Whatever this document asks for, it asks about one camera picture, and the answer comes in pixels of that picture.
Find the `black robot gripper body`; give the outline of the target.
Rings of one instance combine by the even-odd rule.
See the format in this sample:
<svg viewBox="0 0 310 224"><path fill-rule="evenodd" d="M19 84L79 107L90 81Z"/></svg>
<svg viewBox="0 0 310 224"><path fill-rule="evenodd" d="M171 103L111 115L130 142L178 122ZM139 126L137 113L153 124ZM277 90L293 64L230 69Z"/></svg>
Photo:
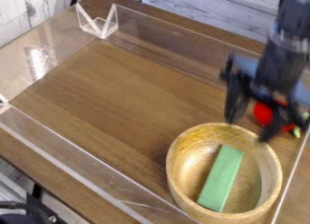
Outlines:
<svg viewBox="0 0 310 224"><path fill-rule="evenodd" d="M310 107L310 91L305 88L304 82L297 83L296 88L290 94L292 104L281 103L274 97L272 91L254 83L254 76L257 71L258 61L245 55L230 54L226 59L226 68L221 72L221 78L227 83L233 76L242 80L242 84L250 94L250 100L261 102L268 108L282 110L284 112L293 112L298 105Z"/></svg>

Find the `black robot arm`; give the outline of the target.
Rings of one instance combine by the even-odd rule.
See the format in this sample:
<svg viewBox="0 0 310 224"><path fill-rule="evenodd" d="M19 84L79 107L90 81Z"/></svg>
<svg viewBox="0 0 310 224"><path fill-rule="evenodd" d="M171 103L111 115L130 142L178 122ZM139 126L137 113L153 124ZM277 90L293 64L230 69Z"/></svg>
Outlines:
<svg viewBox="0 0 310 224"><path fill-rule="evenodd" d="M226 80L226 122L245 114L252 100L272 109L272 121L260 141L268 142L288 124L306 129L300 107L310 108L310 90L302 74L310 66L310 0L280 0L278 15L262 56L229 54L221 77Z"/></svg>

